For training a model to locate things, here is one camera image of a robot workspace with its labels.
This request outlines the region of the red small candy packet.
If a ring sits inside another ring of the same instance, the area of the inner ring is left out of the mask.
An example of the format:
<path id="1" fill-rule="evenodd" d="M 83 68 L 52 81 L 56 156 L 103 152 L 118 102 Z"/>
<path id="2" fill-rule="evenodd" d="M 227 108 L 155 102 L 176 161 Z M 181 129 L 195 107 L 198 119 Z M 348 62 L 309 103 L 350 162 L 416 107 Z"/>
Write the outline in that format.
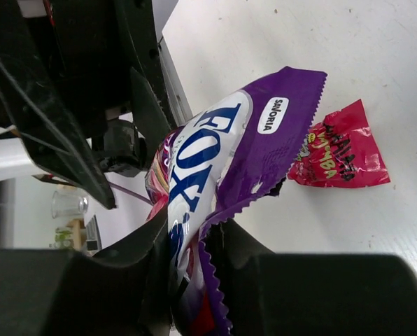
<path id="1" fill-rule="evenodd" d="M 287 177 L 319 188 L 366 188 L 390 182 L 360 99 L 310 128 Z"/>

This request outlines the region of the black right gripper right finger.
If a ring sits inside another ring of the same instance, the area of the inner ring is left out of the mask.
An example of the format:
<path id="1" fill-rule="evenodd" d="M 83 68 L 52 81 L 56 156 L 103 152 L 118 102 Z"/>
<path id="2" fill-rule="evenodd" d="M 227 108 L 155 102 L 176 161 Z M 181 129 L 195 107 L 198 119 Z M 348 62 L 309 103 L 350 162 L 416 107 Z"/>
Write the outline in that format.
<path id="1" fill-rule="evenodd" d="M 205 242 L 233 335 L 417 335 L 417 278 L 396 255 L 274 253 L 233 220 Z"/>

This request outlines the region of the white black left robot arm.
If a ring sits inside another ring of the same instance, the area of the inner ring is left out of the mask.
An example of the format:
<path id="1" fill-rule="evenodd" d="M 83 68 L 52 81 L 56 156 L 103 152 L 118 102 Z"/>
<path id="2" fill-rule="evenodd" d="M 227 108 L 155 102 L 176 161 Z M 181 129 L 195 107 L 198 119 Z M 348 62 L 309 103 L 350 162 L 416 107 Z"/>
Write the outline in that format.
<path id="1" fill-rule="evenodd" d="M 417 335 L 417 1 L 0 1 L 0 180 L 116 199 L 87 138 L 127 104 L 153 217 L 89 257 L 0 251 L 0 335 Z"/>

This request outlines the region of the magenta Fox's candy bag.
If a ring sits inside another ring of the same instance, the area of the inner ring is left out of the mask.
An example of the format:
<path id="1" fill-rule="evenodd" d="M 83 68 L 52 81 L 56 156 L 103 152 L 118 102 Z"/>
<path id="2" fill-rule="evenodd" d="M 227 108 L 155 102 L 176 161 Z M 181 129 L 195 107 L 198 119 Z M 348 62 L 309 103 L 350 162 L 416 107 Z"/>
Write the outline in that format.
<path id="1" fill-rule="evenodd" d="M 182 335 L 228 335 L 232 323 L 204 239 L 288 173 L 327 75 L 284 67 L 233 92 L 169 133 L 145 185 L 167 210 L 169 296 Z"/>

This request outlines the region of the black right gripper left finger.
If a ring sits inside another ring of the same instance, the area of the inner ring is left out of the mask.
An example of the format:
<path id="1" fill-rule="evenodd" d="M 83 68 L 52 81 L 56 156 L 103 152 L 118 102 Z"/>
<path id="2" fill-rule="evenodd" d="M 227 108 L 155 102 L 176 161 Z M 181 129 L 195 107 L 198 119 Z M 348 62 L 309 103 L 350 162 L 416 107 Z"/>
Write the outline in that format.
<path id="1" fill-rule="evenodd" d="M 0 249 L 0 335 L 168 335 L 167 216 L 89 257 Z"/>

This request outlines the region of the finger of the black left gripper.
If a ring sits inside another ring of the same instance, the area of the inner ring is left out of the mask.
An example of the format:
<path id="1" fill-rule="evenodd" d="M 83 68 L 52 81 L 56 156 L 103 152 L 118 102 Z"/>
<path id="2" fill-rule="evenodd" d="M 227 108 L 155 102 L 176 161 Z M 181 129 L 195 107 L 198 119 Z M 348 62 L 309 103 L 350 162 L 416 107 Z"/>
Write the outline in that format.
<path id="1" fill-rule="evenodd" d="M 132 84 L 132 113 L 134 124 L 146 142 L 146 162 L 154 155 L 171 128 L 150 83 L 134 67 L 129 70 Z"/>

